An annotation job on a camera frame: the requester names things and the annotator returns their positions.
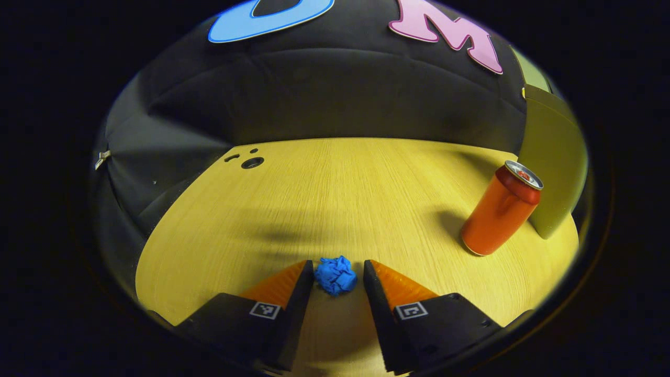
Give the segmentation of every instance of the blue crumpled paper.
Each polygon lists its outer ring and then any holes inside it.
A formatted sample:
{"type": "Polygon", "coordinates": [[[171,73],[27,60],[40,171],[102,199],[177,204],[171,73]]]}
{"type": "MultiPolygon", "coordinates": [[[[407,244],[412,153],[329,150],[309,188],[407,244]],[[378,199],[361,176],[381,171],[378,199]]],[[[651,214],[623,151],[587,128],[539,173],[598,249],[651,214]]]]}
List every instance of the blue crumpled paper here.
{"type": "Polygon", "coordinates": [[[321,264],[316,268],[314,277],[328,294],[335,297],[342,292],[353,290],[358,281],[358,277],[351,270],[351,262],[344,256],[321,258],[321,264]]]}

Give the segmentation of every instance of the metal clip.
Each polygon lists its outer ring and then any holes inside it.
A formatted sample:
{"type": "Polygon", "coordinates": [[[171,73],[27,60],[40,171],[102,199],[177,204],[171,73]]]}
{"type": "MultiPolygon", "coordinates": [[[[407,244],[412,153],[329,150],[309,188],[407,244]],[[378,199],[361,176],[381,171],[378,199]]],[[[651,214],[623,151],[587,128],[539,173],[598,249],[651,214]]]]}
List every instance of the metal clip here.
{"type": "Polygon", "coordinates": [[[108,151],[106,151],[106,152],[101,152],[101,153],[99,153],[99,154],[98,154],[98,158],[100,158],[100,160],[98,160],[98,162],[95,163],[95,170],[98,170],[98,168],[100,167],[100,165],[102,165],[103,162],[105,162],[105,160],[106,160],[107,158],[110,158],[111,156],[112,156],[112,151],[110,151],[110,150],[108,150],[108,151]]]}

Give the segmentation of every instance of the blue object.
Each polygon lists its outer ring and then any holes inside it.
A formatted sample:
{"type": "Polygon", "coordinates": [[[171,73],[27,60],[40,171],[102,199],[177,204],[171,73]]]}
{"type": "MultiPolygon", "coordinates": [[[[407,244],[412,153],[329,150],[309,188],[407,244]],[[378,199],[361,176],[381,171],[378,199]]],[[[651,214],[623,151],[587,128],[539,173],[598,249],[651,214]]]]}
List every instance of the blue object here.
{"type": "Polygon", "coordinates": [[[356,286],[358,277],[351,270],[351,262],[344,256],[339,258],[321,258],[321,264],[316,268],[314,277],[319,285],[331,296],[342,292],[350,292],[356,286]]]}
{"type": "Polygon", "coordinates": [[[324,14],[333,6],[334,0],[300,0],[289,9],[256,17],[253,11],[260,2],[245,1],[220,13],[210,29],[210,42],[235,42],[290,28],[324,14]]]}

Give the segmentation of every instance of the green panel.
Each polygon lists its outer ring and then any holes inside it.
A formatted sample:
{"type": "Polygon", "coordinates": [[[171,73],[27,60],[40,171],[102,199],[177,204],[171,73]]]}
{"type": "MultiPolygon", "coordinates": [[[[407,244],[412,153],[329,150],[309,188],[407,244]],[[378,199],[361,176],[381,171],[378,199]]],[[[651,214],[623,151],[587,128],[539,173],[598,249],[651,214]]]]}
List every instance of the green panel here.
{"type": "Polygon", "coordinates": [[[565,102],[530,86],[526,86],[526,102],[526,130],[519,162],[544,183],[540,204],[530,222],[547,239],[579,200],[586,181],[588,152],[565,102]]]}
{"type": "Polygon", "coordinates": [[[514,52],[514,55],[517,56],[519,66],[521,66],[521,72],[523,73],[523,79],[526,83],[543,89],[544,91],[551,92],[549,84],[547,84],[547,80],[544,78],[544,74],[542,74],[542,72],[519,51],[516,51],[514,48],[512,48],[512,51],[514,52]]]}

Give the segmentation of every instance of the hole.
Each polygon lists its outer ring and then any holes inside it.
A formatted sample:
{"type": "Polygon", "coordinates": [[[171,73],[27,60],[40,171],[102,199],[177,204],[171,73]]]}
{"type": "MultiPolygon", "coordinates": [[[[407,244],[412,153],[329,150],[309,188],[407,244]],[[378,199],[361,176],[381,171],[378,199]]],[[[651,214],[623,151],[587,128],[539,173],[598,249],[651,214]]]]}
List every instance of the hole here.
{"type": "Polygon", "coordinates": [[[242,169],[251,169],[260,165],[265,161],[262,157],[249,158],[247,161],[242,163],[242,169]]]}
{"type": "Polygon", "coordinates": [[[431,354],[434,354],[437,350],[438,350],[438,348],[431,344],[431,345],[427,345],[424,348],[422,348],[421,352],[423,352],[425,354],[428,354],[428,355],[431,355],[431,354]]]}
{"type": "Polygon", "coordinates": [[[239,154],[233,154],[232,156],[226,157],[226,159],[223,160],[223,162],[228,162],[228,161],[232,160],[233,158],[238,158],[239,156],[240,156],[239,154]]]}

